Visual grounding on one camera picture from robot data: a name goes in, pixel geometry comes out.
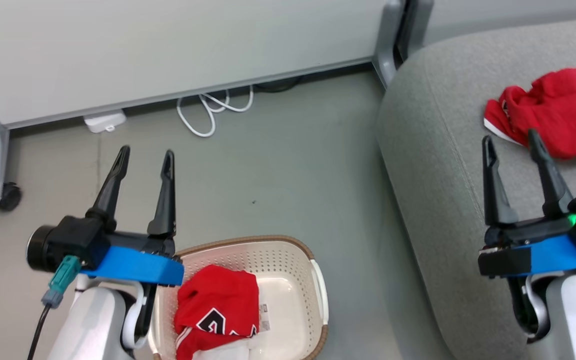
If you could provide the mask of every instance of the black cord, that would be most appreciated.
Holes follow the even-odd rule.
[[[301,83],[303,79],[304,79],[303,75],[297,76],[294,78],[294,80],[290,84],[279,87],[279,88],[269,88],[269,87],[266,87],[266,86],[260,85],[260,84],[254,84],[254,88],[257,89],[257,91],[259,91],[259,92],[269,92],[269,93],[285,92],[285,91],[289,91],[290,89],[297,86],[297,84]]]
[[[37,323],[37,328],[34,330],[34,337],[32,338],[32,343],[30,344],[30,351],[28,351],[28,360],[33,360],[35,357],[35,349],[37,349],[39,335],[42,333],[42,328],[44,327],[46,316],[48,316],[48,310],[50,310],[50,305],[46,305],[46,307],[43,308],[41,316],[39,316],[39,322]]]

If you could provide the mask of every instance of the red clothing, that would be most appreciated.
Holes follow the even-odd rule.
[[[528,92],[506,88],[487,102],[484,117],[526,147],[528,130],[536,129],[552,157],[576,157],[576,68],[547,73]]]
[[[183,283],[174,314],[177,360],[252,337],[259,329],[257,278],[246,271],[208,265]]]

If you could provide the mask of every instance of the camera lens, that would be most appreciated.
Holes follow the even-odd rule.
[[[48,234],[54,226],[43,225],[35,230],[25,248],[25,260],[30,268],[36,271],[54,272],[55,265],[51,264],[48,249]]]

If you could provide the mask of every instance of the gray sofa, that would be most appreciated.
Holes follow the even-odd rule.
[[[503,280],[479,275],[483,109],[509,85],[576,68],[576,21],[480,32],[424,48],[398,70],[377,136],[441,334],[457,360],[526,358]],[[543,216],[526,148],[494,138],[510,205]],[[576,196],[576,159],[559,164]]]

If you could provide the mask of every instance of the laundry basket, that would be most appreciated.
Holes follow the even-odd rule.
[[[239,237],[178,251],[183,282],[215,264],[256,276],[265,323],[254,337],[249,360],[312,360],[328,337],[329,305],[322,271],[311,250],[284,235]],[[155,359],[176,360],[173,318],[178,287],[160,287],[148,344]]]

